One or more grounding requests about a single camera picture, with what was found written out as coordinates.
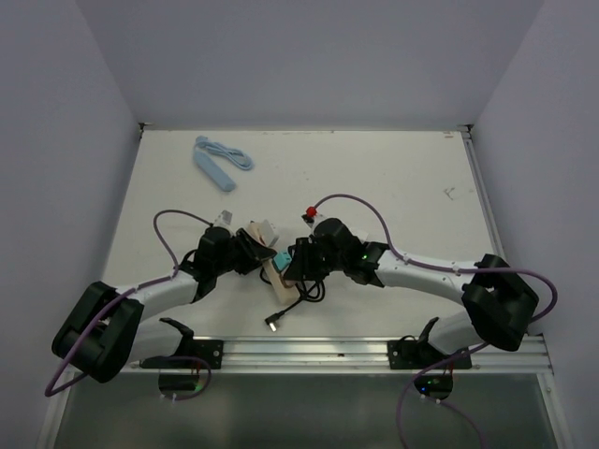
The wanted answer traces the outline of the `white plug adapter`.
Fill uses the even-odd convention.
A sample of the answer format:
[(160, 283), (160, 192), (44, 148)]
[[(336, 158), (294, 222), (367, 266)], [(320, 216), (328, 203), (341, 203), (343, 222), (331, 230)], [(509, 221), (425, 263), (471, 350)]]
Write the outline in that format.
[(274, 247), (280, 238), (277, 228), (268, 220), (263, 220), (257, 225), (260, 241), (267, 247)]
[(355, 234), (360, 241), (366, 241), (369, 238), (369, 233), (361, 229), (358, 229)]

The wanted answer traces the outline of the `cyan plug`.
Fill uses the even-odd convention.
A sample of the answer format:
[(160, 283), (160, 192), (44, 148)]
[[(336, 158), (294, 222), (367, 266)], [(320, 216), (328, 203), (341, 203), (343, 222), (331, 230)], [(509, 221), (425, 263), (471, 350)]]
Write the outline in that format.
[(292, 262), (292, 256), (287, 251), (277, 253), (271, 260), (273, 268), (278, 272), (284, 272)]

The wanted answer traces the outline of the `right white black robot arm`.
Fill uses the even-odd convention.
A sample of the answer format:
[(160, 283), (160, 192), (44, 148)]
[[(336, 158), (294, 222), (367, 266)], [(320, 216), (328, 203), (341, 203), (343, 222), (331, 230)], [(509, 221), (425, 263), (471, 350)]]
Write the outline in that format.
[(460, 306), (452, 316), (431, 318), (402, 349), (403, 356), (434, 368), (473, 345), (519, 349), (539, 298), (501, 257), (487, 254), (478, 262), (436, 270), (405, 254), (397, 256), (387, 243), (360, 239), (337, 218), (309, 226), (310, 235), (291, 247), (285, 280), (321, 282), (340, 271), (358, 284), (416, 290)]

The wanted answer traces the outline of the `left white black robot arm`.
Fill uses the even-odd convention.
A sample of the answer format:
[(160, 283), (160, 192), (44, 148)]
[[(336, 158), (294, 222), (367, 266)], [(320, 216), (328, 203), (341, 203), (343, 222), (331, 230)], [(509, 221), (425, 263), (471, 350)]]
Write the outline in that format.
[(61, 358), (62, 369), (72, 366), (101, 384), (126, 364), (146, 359), (191, 366), (195, 333), (167, 312), (200, 301), (220, 276), (231, 271), (246, 275), (275, 255), (244, 229), (231, 233), (212, 226), (169, 275), (125, 287), (90, 284), (51, 350)]

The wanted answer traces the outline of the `beige red power strip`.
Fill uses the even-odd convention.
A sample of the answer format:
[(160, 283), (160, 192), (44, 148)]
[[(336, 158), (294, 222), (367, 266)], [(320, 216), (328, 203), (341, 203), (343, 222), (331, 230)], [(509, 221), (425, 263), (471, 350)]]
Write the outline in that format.
[[(250, 222), (247, 225), (248, 233), (260, 244), (265, 246), (262, 236), (259, 232), (259, 223)], [(295, 286), (286, 286), (282, 281), (280, 274), (276, 271), (272, 260), (269, 259), (262, 264), (265, 270), (266, 277), (273, 288), (279, 303), (282, 306), (289, 306), (292, 302), (299, 298), (299, 292)]]

